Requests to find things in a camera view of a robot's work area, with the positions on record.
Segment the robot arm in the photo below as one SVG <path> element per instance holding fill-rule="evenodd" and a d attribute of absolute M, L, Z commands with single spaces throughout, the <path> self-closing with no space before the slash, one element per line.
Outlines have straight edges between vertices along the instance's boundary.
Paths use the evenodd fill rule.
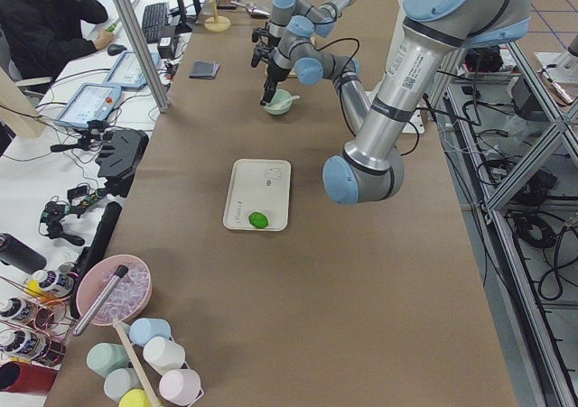
<path fill-rule="evenodd" d="M 396 142 L 410 121 L 445 56 L 460 48 L 501 45 L 522 38 L 530 22 L 531 0 L 402 0 L 403 38 L 373 97 L 359 80 L 359 65 L 320 51 L 314 35 L 328 35 L 356 0 L 273 0 L 262 103 L 294 73 L 304 85 L 333 84 L 355 134 L 323 167 L 329 197 L 342 205 L 395 195 L 404 179 Z"/>
<path fill-rule="evenodd" d="M 326 38 L 342 12 L 356 0 L 328 0 L 314 5 L 310 0 L 272 0 L 268 33 L 280 39 L 294 16 L 303 16 L 313 24 L 314 33 Z"/>

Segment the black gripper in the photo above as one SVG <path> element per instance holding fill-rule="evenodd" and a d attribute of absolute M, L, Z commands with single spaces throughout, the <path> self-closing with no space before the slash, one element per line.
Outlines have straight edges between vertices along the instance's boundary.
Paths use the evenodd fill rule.
<path fill-rule="evenodd" d="M 267 69 L 266 69 L 266 82 L 264 84 L 264 94 L 260 99 L 260 105 L 265 106 L 269 104 L 274 95 L 277 84 L 283 82 L 287 79 L 289 75 L 289 70 L 279 66 L 275 61 L 275 52 L 271 52 L 268 57 Z"/>

